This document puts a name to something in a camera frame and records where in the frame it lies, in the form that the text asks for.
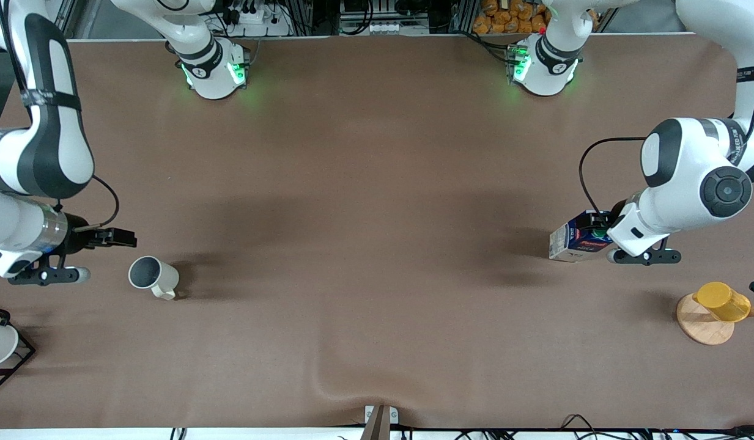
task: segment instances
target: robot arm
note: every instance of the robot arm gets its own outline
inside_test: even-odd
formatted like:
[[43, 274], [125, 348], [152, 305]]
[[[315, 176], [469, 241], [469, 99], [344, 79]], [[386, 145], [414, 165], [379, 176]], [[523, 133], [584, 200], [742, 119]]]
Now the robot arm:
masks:
[[594, 23], [587, 11], [617, 8], [638, 0], [542, 0], [553, 19], [544, 35], [533, 34], [517, 43], [527, 48], [522, 66], [513, 67], [513, 80], [542, 97], [561, 92], [578, 66], [581, 48]]
[[[32, 120], [28, 128], [0, 128], [0, 276], [13, 284], [85, 281], [85, 268], [64, 268], [67, 254], [136, 242], [128, 231], [87, 227], [25, 197], [69, 198], [94, 175], [67, 42], [44, 3], [0, 0], [0, 46], [13, 59]], [[60, 267], [50, 266], [50, 255]]]
[[181, 59], [187, 83], [203, 98], [219, 100], [246, 86], [248, 53], [226, 38], [214, 37], [199, 14], [215, 0], [112, 0], [151, 25]]
[[[734, 217], [752, 197], [754, 3], [678, 0], [676, 9], [690, 30], [734, 55], [736, 111], [733, 119], [668, 119], [643, 142], [640, 162], [648, 188], [625, 201], [608, 230], [634, 257], [672, 233]], [[713, 17], [731, 17], [741, 25]]]

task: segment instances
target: black mug handle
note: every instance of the black mug handle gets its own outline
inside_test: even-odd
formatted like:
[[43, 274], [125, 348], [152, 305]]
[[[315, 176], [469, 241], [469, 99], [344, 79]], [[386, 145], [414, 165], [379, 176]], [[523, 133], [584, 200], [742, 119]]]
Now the black mug handle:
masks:
[[2, 317], [0, 326], [7, 326], [8, 324], [10, 324], [10, 312], [0, 309], [0, 317]]

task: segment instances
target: table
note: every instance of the table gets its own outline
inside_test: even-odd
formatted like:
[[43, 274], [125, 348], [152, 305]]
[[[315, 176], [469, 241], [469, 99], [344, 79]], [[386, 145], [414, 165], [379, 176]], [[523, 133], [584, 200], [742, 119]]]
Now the table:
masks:
[[[717, 348], [673, 322], [707, 281], [746, 292], [754, 200], [673, 236], [676, 266], [547, 260], [586, 209], [587, 145], [732, 111], [717, 45], [597, 35], [552, 98], [508, 86], [463, 37], [266, 41], [248, 90], [218, 102], [161, 42], [72, 53], [114, 226], [139, 248], [71, 256], [86, 284], [0, 279], [38, 349], [0, 390], [0, 428], [322, 426], [372, 403], [441, 428], [754, 422], [754, 320]], [[13, 99], [2, 124], [19, 123]], [[601, 205], [645, 187], [639, 151], [592, 155]], [[111, 208], [95, 183], [65, 203], [91, 222]], [[178, 267], [187, 299], [130, 287], [144, 254]]]

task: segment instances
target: black metal rack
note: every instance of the black metal rack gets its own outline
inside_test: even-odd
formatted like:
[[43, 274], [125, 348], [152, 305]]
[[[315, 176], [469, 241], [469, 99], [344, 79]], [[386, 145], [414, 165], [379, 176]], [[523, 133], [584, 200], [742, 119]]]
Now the black metal rack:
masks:
[[10, 379], [24, 363], [35, 354], [34, 346], [18, 331], [18, 347], [4, 362], [0, 363], [0, 387]]

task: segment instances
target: round wooden base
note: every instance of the round wooden base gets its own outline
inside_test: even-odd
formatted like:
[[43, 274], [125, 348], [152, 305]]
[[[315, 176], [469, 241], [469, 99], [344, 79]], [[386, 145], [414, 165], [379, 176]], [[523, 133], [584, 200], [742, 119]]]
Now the round wooden base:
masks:
[[692, 299], [692, 293], [681, 298], [676, 305], [678, 325], [696, 342], [704, 345], [720, 345], [727, 342], [735, 329], [734, 323], [722, 323]]

